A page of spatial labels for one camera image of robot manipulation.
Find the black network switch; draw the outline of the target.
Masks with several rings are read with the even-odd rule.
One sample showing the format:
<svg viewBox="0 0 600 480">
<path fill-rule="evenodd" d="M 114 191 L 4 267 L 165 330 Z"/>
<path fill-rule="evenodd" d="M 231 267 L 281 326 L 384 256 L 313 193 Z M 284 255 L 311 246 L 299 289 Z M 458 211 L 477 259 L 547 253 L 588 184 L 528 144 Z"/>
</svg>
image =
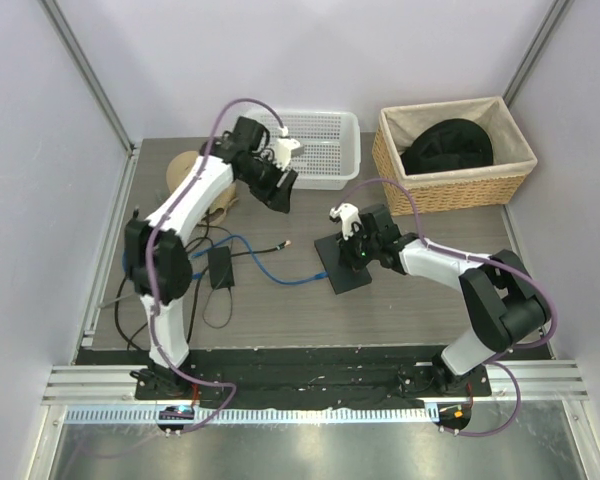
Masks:
<svg viewBox="0 0 600 480">
<path fill-rule="evenodd" d="M 334 293 L 340 295 L 371 284 L 372 277 L 367 268 L 354 271 L 344 263 L 336 237 L 334 234 L 314 241 Z"/>
</svg>

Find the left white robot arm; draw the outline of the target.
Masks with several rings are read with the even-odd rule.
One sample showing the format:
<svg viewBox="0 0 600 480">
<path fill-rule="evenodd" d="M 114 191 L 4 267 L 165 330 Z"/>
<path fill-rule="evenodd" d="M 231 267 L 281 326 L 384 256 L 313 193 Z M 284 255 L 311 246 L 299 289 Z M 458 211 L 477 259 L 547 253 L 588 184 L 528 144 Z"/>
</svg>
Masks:
<svg viewBox="0 0 600 480">
<path fill-rule="evenodd" d="M 204 143 L 185 179 L 160 207 L 126 224 L 126 271 L 144 307 L 151 343 L 148 366 L 132 374 L 141 394 L 180 399 L 195 382 L 183 321 L 183 296 L 193 275 L 186 240 L 236 181 L 269 209 L 288 213 L 298 176 L 291 161 L 302 150 L 287 127 L 271 138 L 264 125 L 241 116 L 232 130 Z"/>
</svg>

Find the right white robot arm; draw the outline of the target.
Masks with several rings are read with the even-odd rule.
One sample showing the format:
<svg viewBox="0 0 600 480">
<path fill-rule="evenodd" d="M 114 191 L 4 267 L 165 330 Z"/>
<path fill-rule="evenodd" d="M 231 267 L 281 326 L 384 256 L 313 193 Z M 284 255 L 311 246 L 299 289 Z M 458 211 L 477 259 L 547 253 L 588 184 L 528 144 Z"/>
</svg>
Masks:
<svg viewBox="0 0 600 480">
<path fill-rule="evenodd" d="M 336 235 L 341 265 L 360 271 L 377 261 L 385 269 L 462 294 L 470 328 L 432 360 L 432 384 L 442 394 L 457 393 L 476 367 L 551 319 L 548 301 L 510 250 L 473 254 L 418 233 L 403 234 L 381 204 L 360 210 L 343 203 L 332 208 L 329 217 L 341 226 Z"/>
</svg>

